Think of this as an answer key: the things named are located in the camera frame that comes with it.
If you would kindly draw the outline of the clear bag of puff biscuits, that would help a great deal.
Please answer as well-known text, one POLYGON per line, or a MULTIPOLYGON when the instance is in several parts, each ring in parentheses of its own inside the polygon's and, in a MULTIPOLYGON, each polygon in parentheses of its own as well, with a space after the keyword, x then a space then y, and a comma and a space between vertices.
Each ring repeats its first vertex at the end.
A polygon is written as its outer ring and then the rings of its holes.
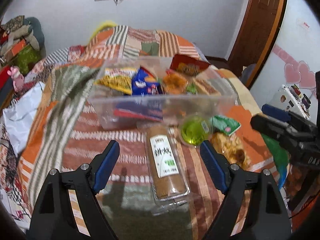
POLYGON ((244 170, 250 167, 251 160, 244 149, 242 140, 237 135, 227 136, 216 132, 212 135, 210 143, 217 153, 226 157, 230 164, 237 164, 244 170))

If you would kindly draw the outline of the brown cake roll clear box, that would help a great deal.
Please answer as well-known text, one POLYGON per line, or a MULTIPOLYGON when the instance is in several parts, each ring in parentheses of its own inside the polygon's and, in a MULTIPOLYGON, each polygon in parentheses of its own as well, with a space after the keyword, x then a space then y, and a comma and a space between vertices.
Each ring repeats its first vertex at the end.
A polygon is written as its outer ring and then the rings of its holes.
POLYGON ((190 189, 169 129, 160 124, 146 127, 145 147, 156 205, 186 202, 190 189))

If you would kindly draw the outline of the red snack bag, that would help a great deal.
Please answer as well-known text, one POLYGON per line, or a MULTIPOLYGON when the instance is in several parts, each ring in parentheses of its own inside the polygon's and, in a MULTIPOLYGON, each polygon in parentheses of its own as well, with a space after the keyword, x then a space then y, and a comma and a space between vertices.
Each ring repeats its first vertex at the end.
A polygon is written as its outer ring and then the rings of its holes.
POLYGON ((172 58, 170 69, 188 76, 197 76, 209 66, 208 62, 197 60, 187 55, 176 54, 172 58))

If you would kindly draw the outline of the orange snack pack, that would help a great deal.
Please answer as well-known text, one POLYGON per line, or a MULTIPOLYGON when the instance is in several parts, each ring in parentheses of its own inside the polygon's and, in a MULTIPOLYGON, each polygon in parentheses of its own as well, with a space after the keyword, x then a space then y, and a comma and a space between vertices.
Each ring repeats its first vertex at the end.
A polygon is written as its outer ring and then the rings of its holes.
POLYGON ((184 94, 188 80, 176 71, 167 70, 166 76, 162 79, 162 85, 166 94, 184 94))

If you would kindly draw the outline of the blue cookie bag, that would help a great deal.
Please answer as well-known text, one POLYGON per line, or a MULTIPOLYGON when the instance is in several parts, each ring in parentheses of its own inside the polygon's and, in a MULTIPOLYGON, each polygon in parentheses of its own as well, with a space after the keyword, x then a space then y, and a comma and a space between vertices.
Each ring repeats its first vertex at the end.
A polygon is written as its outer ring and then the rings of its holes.
POLYGON ((163 88, 157 77, 141 66, 131 79, 132 101, 122 101, 116 104, 113 114, 118 117, 135 118, 152 121, 162 121, 162 103, 158 100, 146 100, 142 97, 163 95, 163 88))

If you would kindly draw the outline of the white yellow noodle snack bag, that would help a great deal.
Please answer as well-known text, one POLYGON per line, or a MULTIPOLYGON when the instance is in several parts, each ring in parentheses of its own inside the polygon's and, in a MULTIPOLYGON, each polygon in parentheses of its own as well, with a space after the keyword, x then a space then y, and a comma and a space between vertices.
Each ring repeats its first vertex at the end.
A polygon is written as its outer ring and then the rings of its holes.
POLYGON ((106 68, 103 77, 95 81, 96 85, 102 85, 127 95, 132 94, 132 79, 137 74, 136 68, 120 67, 106 68))

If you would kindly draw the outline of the white sticker covered case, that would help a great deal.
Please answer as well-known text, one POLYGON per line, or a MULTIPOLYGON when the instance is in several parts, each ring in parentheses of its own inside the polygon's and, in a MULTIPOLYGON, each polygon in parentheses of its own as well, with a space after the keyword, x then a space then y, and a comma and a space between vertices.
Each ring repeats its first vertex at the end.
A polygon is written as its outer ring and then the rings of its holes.
POLYGON ((296 85, 291 87, 281 85, 268 104, 278 109, 292 111, 310 120, 311 101, 305 97, 305 94, 301 93, 296 85))

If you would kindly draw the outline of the green small snack packet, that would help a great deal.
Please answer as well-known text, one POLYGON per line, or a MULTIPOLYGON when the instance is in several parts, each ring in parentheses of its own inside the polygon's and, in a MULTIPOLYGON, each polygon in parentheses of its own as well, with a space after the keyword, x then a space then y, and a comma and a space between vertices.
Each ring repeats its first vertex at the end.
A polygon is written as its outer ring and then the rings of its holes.
POLYGON ((210 118, 209 122, 214 132, 220 132, 229 137, 241 127, 238 121, 224 115, 215 115, 210 118))

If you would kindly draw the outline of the square tan cracker pack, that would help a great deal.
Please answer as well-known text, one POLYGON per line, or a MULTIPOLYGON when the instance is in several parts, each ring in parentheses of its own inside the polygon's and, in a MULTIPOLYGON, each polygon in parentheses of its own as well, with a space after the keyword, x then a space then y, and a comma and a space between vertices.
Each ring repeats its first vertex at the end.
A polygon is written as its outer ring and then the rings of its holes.
POLYGON ((220 96, 221 93, 208 81, 193 77, 198 94, 220 96))

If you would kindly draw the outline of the green jelly cup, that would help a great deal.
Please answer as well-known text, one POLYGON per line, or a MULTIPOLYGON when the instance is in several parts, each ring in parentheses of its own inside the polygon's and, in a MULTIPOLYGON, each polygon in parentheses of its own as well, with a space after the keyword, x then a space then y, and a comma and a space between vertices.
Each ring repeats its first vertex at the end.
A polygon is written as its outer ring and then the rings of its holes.
POLYGON ((213 133, 209 119, 202 115, 187 116, 179 126, 180 140, 190 146, 200 146, 213 133))

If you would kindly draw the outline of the white plastic bag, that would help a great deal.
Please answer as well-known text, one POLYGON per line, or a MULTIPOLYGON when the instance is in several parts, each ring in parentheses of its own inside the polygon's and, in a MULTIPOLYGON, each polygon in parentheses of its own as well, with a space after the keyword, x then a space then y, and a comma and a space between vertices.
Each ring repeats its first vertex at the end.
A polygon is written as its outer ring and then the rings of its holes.
POLYGON ((4 126, 13 151, 18 156, 26 147, 31 125, 40 105, 43 82, 38 82, 18 100, 15 106, 3 110, 4 126))

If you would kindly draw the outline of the wooden door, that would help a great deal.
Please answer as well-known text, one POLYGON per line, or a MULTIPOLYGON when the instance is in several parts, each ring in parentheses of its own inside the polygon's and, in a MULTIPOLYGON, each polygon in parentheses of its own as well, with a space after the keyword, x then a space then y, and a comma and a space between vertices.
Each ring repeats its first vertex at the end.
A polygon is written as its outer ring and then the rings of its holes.
POLYGON ((238 77, 247 74, 251 88, 261 72, 280 30, 287 0, 248 0, 244 18, 228 58, 238 77))

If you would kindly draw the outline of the pink plush toy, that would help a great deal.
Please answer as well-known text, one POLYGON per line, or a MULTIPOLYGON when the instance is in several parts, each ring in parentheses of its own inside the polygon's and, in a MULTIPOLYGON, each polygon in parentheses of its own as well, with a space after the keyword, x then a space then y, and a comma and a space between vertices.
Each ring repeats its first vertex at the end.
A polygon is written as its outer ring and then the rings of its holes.
POLYGON ((17 66, 11 66, 7 74, 12 79, 15 92, 20 92, 24 86, 24 76, 21 74, 20 69, 17 66))

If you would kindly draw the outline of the clear plastic storage bin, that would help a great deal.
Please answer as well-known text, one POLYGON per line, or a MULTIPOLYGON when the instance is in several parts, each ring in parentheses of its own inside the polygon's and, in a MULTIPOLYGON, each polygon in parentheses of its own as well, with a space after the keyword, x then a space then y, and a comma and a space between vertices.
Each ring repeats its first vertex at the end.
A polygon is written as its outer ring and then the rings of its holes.
MULTIPOLYGON (((143 66, 151 74, 157 77, 162 85, 162 79, 166 76, 166 71, 171 70, 170 65, 172 58, 173 57, 144 56, 136 59, 107 60, 100 68, 96 80, 103 77, 106 68, 131 67, 136 68, 138 71, 139 68, 143 66)), ((205 117, 211 117, 216 114, 225 114, 235 104, 235 93, 214 66, 210 65, 197 76, 182 75, 188 80, 188 85, 184 94, 166 94, 163 89, 163 95, 142 97, 142 99, 155 99, 162 103, 162 121, 115 116, 113 111, 115 110, 116 104, 122 101, 135 100, 138 96, 131 97, 131 95, 124 94, 102 85, 94 84, 88 101, 93 106, 102 127, 106 130, 134 127, 140 122, 164 122, 167 125, 176 125, 190 115, 198 114, 205 117), (221 95, 198 94, 196 86, 193 83, 193 77, 210 82, 221 95)))

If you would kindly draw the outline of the red box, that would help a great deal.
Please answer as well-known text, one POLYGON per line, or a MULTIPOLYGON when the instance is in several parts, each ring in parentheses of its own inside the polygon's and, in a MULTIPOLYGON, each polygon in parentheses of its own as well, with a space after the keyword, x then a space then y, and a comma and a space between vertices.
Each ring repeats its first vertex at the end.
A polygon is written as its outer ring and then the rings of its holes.
POLYGON ((10 66, 5 66, 1 70, 1 98, 5 98, 12 90, 12 79, 8 71, 10 70, 10 66))

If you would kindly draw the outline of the patchwork striped bed quilt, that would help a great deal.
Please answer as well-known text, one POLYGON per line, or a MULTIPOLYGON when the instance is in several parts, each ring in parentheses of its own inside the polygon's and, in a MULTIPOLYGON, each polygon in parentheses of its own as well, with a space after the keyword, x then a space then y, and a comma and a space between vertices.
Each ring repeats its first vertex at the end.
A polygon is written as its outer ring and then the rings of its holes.
POLYGON ((172 213, 153 216, 144 137, 137 129, 106 131, 87 101, 92 83, 106 60, 139 56, 200 58, 188 40, 163 30, 108 28, 90 43, 59 49, 35 64, 28 84, 46 86, 18 166, 23 200, 33 211, 41 186, 52 168, 71 171, 89 163, 110 140, 120 145, 120 156, 99 203, 120 239, 201 239, 223 196, 217 191, 197 149, 178 144, 191 191, 190 204, 172 213))

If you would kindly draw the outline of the pile of clothes and boxes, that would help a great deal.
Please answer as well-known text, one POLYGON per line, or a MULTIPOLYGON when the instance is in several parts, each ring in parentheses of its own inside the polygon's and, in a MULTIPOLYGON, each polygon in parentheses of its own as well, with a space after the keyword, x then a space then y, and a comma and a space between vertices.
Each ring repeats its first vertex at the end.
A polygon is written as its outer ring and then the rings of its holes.
POLYGON ((44 34, 40 21, 23 15, 1 24, 1 65, 16 66, 27 75, 42 59, 44 34))

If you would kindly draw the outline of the yellow pillow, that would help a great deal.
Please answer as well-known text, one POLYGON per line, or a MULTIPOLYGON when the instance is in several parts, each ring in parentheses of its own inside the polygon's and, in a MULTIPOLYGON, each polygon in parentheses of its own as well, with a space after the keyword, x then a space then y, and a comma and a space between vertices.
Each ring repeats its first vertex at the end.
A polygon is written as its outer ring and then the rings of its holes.
POLYGON ((107 29, 107 28, 114 28, 116 27, 117 24, 113 21, 110 20, 106 20, 103 23, 101 23, 96 29, 95 31, 93 31, 92 35, 89 38, 89 42, 102 30, 107 29))

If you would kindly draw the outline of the pink heart wall decoration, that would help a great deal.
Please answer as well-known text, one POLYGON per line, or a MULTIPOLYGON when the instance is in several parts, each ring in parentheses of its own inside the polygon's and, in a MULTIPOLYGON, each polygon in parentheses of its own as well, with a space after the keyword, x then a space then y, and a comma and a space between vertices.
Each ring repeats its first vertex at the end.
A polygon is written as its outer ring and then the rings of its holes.
POLYGON ((272 49, 272 52, 285 62, 284 75, 286 83, 298 84, 301 89, 313 90, 316 88, 315 72, 310 70, 305 61, 296 61, 277 44, 272 49))

